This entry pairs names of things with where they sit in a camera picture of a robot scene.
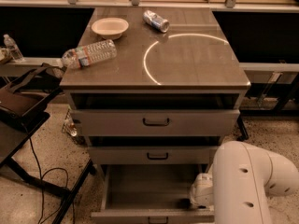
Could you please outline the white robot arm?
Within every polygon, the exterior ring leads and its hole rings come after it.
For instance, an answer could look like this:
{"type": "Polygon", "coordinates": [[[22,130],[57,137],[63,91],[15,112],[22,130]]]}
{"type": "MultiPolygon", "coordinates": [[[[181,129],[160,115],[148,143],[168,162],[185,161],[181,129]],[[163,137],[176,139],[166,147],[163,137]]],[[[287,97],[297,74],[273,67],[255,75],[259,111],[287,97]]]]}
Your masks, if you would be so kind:
{"type": "Polygon", "coordinates": [[[244,142],[216,151],[211,169],[190,189],[194,206],[214,207],[215,224],[272,224],[268,197],[298,190],[299,171],[286,157],[244,142]]]}

